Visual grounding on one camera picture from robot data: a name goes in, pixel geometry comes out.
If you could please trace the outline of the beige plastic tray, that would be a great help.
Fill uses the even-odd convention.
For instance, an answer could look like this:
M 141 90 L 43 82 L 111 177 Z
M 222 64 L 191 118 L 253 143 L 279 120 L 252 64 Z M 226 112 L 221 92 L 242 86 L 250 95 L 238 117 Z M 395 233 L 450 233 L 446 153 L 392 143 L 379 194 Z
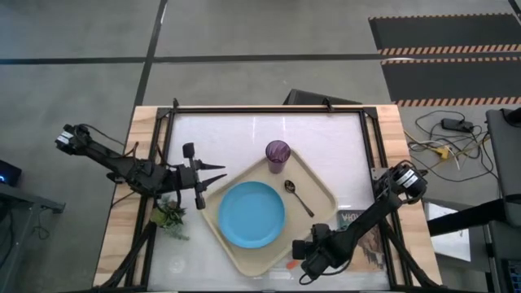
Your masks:
M 285 190 L 286 180 L 296 185 L 296 193 L 313 211 L 314 217 L 310 217 L 298 199 Z M 281 196 L 286 211 L 282 233 L 262 248 L 237 247 L 225 239 L 218 226 L 218 209 L 226 191 L 246 181 L 259 181 L 273 187 Z M 265 157 L 242 170 L 206 197 L 206 208 L 201 214 L 236 269 L 245 276 L 256 277 L 284 258 L 291 251 L 293 240 L 307 238 L 313 224 L 329 221 L 337 210 L 338 201 L 332 191 L 298 152 L 293 151 L 281 173 L 271 173 Z

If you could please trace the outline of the black box behind table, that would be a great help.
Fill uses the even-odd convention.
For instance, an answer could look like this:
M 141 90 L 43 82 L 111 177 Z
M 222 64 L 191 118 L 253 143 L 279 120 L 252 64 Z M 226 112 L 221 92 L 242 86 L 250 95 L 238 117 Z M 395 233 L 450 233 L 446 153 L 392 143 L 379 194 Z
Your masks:
M 288 96 L 285 98 L 283 105 L 324 105 L 324 106 L 336 106 L 336 105 L 361 105 L 361 103 L 336 98 L 324 94 L 318 94 L 314 92 L 308 92 L 304 90 L 292 89 Z

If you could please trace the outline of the black device with light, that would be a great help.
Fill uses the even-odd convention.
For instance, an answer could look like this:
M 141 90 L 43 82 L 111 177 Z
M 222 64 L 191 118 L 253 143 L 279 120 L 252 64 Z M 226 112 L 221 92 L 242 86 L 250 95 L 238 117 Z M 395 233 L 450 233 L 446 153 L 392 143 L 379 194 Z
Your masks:
M 20 182 L 22 170 L 6 161 L 0 160 L 0 184 L 17 187 Z

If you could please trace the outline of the black aluminium table frame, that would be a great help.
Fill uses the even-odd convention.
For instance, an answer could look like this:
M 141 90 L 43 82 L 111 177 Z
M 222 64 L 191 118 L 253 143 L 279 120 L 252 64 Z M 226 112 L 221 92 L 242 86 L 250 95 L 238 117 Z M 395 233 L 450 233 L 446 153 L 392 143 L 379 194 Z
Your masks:
M 406 135 L 401 122 L 399 107 L 387 105 L 355 105 L 355 109 L 368 110 L 378 118 L 369 122 L 368 131 L 371 142 L 373 160 L 379 165 L 396 164 L 410 158 L 406 146 Z M 132 149 L 138 144 L 138 157 L 148 157 L 154 134 L 159 135 L 157 141 L 165 144 L 167 139 L 168 119 L 172 117 L 171 106 L 137 106 L 132 112 L 129 132 L 125 139 L 124 150 Z M 268 105 L 268 106 L 178 106 L 177 113 L 199 114 L 327 114 L 325 105 Z M 99 262 L 94 275 L 93 286 L 105 283 L 123 262 L 134 241 L 134 231 L 142 231 L 144 222 L 148 220 L 151 201 L 141 200 L 132 195 L 125 201 L 123 208 L 113 208 L 108 216 Z M 439 265 L 437 263 L 431 236 L 428 233 L 427 220 L 423 206 L 415 203 L 400 208 L 396 213 L 401 229 L 403 243 L 417 261 L 426 275 L 437 283 L 441 283 Z

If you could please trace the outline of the grey equipment case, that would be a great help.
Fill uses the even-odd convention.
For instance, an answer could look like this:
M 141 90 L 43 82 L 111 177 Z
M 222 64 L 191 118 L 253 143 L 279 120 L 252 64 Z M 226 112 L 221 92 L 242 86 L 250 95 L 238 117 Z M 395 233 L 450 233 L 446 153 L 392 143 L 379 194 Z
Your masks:
M 486 112 L 506 221 L 521 227 L 521 107 Z

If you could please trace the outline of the metal spoon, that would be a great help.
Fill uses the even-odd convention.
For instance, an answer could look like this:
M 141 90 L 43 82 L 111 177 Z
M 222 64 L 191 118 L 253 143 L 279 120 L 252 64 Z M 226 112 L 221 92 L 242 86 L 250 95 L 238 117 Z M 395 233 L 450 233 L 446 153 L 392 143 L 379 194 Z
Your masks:
M 300 204 L 302 205 L 302 207 L 304 208 L 304 210 L 307 212 L 307 214 L 310 217 L 314 217 L 313 211 L 305 204 L 305 202 L 301 199 L 301 197 L 296 193 L 296 185 L 292 181 L 286 180 L 284 182 L 284 188 L 288 193 L 293 194 L 298 199 L 298 201 L 300 202 Z

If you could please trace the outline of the dark side desk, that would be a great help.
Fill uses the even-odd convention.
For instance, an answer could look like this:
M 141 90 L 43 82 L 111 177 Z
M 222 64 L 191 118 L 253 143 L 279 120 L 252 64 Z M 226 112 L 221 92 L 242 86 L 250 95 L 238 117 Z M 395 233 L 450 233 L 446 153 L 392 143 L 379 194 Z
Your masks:
M 62 213 L 65 203 L 0 183 L 0 293 L 12 293 L 24 247 L 41 210 Z

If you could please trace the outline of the blue round plate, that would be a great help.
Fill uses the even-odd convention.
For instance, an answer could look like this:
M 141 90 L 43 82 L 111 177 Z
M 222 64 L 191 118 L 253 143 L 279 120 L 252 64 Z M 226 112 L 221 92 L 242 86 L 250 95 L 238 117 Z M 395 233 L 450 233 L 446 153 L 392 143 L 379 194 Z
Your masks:
M 272 243 L 282 233 L 286 211 L 273 187 L 246 181 L 226 191 L 217 219 L 226 240 L 237 247 L 257 249 Z

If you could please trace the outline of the black diagonal strut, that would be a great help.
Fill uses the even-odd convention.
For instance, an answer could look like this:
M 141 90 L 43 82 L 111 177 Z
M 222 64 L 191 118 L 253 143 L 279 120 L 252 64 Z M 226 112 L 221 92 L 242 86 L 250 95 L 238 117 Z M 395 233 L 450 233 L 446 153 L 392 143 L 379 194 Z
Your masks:
M 429 220 L 427 225 L 430 235 L 438 236 L 474 226 L 487 225 L 490 221 L 504 221 L 505 219 L 505 204 L 502 199 L 496 199 Z

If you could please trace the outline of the small green artificial plant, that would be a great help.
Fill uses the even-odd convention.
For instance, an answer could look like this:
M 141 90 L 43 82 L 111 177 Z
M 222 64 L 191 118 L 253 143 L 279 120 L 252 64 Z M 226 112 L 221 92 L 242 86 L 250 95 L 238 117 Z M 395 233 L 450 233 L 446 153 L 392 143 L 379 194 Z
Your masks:
M 169 237 L 189 241 L 190 237 L 183 233 L 183 217 L 186 215 L 186 209 L 178 207 L 177 202 L 169 197 L 161 198 L 156 203 L 156 207 L 152 209 L 150 221 L 160 227 Z

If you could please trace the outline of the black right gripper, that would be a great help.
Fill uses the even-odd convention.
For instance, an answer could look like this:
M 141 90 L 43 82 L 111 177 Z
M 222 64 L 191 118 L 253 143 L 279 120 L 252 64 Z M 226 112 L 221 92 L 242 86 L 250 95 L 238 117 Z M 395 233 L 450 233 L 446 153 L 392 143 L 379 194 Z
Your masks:
M 293 240 L 291 254 L 294 260 L 302 260 L 304 278 L 316 280 L 329 267 L 339 268 L 347 261 L 347 228 L 331 230 L 328 224 L 318 223 L 312 225 L 311 236 L 311 241 Z

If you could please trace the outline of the purple faceted plastic cup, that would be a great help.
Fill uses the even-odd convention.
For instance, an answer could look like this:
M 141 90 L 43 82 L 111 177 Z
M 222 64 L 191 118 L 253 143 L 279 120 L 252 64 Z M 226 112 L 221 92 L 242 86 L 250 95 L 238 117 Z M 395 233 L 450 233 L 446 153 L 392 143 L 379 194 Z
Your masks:
M 291 156 L 291 148 L 281 140 L 270 142 L 265 148 L 268 168 L 271 173 L 280 173 Z

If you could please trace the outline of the black hazard-striped floor mat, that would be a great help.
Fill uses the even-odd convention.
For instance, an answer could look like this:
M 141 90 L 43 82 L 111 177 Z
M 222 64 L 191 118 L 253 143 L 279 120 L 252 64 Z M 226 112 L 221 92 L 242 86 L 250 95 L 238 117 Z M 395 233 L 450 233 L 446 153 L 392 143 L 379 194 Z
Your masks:
M 381 66 L 399 107 L 521 104 L 521 57 L 388 60 Z
M 370 17 L 381 55 L 521 52 L 521 24 L 507 13 Z

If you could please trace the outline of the black power adapter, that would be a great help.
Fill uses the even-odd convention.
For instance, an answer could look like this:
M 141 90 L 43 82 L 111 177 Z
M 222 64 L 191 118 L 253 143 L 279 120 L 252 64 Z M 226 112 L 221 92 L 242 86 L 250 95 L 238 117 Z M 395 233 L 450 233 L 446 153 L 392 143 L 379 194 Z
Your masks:
M 474 124 L 467 120 L 456 120 L 444 118 L 441 120 L 441 128 L 445 130 L 451 130 L 461 133 L 472 133 L 474 130 Z

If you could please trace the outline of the printed glossy magazine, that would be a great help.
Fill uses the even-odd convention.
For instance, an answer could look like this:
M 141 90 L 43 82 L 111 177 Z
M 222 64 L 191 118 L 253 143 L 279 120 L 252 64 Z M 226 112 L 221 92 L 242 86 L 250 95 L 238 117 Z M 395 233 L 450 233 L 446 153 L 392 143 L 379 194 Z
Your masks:
M 338 227 L 349 226 L 362 213 L 363 210 L 339 210 L 337 212 Z M 385 269 L 381 233 L 378 226 L 375 225 L 358 240 L 348 271 L 374 273 Z

